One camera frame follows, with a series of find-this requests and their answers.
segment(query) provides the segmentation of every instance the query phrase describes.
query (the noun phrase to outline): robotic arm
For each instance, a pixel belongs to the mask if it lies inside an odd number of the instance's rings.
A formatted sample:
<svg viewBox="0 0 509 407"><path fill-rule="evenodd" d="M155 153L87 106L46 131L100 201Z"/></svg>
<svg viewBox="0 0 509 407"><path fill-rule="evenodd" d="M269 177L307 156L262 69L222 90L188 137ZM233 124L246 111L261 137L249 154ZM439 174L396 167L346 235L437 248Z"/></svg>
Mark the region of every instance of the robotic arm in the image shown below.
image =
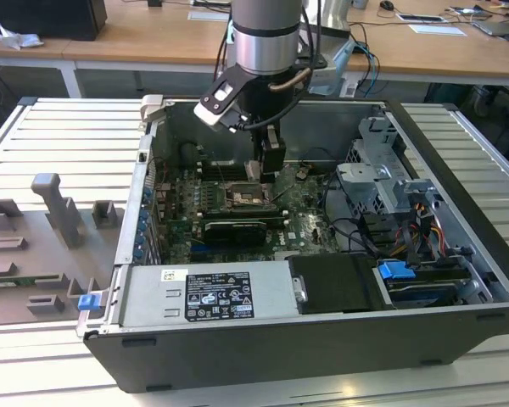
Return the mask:
<svg viewBox="0 0 509 407"><path fill-rule="evenodd" d="M320 34L320 6L317 34ZM302 0L233 0L232 20L237 63L223 72L194 113L207 125L250 131L261 182L271 182L286 153L279 120L307 91L317 67L310 25L305 24L309 52L299 54ZM295 86L303 82L301 91Z"/></svg>

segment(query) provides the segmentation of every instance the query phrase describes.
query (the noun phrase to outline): white table leg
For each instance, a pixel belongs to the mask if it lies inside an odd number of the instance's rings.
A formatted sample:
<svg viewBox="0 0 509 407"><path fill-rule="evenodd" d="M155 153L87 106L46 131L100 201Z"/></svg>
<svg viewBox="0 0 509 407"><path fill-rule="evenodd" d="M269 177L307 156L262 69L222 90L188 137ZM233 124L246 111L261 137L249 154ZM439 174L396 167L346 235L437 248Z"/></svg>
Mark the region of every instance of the white table leg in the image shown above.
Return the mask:
<svg viewBox="0 0 509 407"><path fill-rule="evenodd" d="M65 63L62 64L59 69L60 72L62 72L62 77L64 79L66 89L68 90L68 96L70 96L70 98L84 98L85 89L83 89L81 81L77 78L76 65L73 62Z"/></svg>

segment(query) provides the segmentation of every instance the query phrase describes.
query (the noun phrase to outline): gray metal cylinder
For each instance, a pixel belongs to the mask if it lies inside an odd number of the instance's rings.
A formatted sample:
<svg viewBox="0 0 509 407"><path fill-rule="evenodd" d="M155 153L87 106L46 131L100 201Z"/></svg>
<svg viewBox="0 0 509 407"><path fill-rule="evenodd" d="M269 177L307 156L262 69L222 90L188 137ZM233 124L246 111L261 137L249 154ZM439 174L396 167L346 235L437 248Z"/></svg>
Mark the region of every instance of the gray metal cylinder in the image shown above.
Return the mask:
<svg viewBox="0 0 509 407"><path fill-rule="evenodd" d="M280 30L299 23L302 0L233 0L234 23L251 30Z"/></svg>
<svg viewBox="0 0 509 407"><path fill-rule="evenodd" d="M298 56L302 0L233 0L236 62L257 75L275 75Z"/></svg>
<svg viewBox="0 0 509 407"><path fill-rule="evenodd" d="M299 32L286 36L250 36L234 28L236 61L248 72L275 75L290 68L298 57Z"/></svg>

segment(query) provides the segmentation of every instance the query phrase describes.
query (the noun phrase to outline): aluminum profile table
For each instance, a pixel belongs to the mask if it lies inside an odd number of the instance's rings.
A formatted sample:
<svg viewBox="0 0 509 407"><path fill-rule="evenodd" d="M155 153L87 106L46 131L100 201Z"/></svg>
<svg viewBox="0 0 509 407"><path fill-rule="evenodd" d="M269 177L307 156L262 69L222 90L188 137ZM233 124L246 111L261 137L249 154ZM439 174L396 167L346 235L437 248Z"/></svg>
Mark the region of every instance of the aluminum profile table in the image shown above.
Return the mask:
<svg viewBox="0 0 509 407"><path fill-rule="evenodd" d="M406 105L406 108L426 107ZM139 101L90 99L39 99L32 107L18 107L0 130L0 191L14 190L19 198L23 198L23 191L30 188L30 183L26 187L28 178L21 177L31 176L31 171L41 171L44 166L46 170L56 170L63 175L64 184L69 185L72 192L77 190L80 205L90 205L95 196L108 196L111 191L117 194L116 198L121 198L122 193L127 193L128 171L135 159L129 145L123 142L136 141L143 133L139 129L138 109ZM422 120L437 119L416 117L416 120L424 126L433 122ZM450 137L452 142L471 141L481 147L481 152L485 148L486 152L493 153L483 145L486 141L474 129L467 128L467 122L459 125L460 128L456 128L456 123L450 121L446 124L452 127L441 131L439 137ZM460 134L463 140L451 133ZM30 145L25 140L34 142ZM61 143L52 143L56 140L61 140ZM105 145L96 144L96 141L105 141ZM98 156L95 154L91 157L93 151L98 152ZM450 150L440 149L442 155L458 154L444 151ZM483 161L482 158L470 160L468 164L481 165ZM460 165L461 159L454 161ZM506 181L505 177L502 178L502 175L507 176L502 171L506 167L499 162L497 156L492 161L495 164L489 162L491 159L484 161L483 165L486 164L487 169L482 179L472 175L467 168L456 170L466 186L468 182L472 185L485 185L491 179L487 177ZM114 180L111 181L108 179L110 176L122 177L111 178ZM492 195L479 196L495 201L492 205L503 205L485 207L485 210L491 211L506 209L501 202L507 201L500 198L508 195L505 192L498 193L498 198L491 198ZM39 209L42 205L33 198L23 199L20 206L26 209ZM119 199L118 205L125 202L126 199ZM502 210L492 215L503 216L505 212ZM502 219L495 218L494 222L505 221ZM494 337L454 364L446 366L131 395L116 387L111 376L76 336L75 326L76 321L0 326L0 406L509 406L509 336Z"/></svg>

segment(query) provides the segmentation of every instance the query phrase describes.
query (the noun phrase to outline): paper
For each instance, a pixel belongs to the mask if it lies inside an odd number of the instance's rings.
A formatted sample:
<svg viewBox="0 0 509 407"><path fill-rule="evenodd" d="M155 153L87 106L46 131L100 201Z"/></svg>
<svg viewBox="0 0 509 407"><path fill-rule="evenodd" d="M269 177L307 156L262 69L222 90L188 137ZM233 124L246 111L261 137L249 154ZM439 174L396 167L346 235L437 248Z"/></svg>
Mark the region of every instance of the paper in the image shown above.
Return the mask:
<svg viewBox="0 0 509 407"><path fill-rule="evenodd" d="M409 24L417 34L436 34L438 36L467 36L466 33L456 27L438 27L437 25Z"/></svg>
<svg viewBox="0 0 509 407"><path fill-rule="evenodd" d="M0 42L8 47L20 51L21 47L40 47L43 42L36 34L18 34L6 30L0 24Z"/></svg>

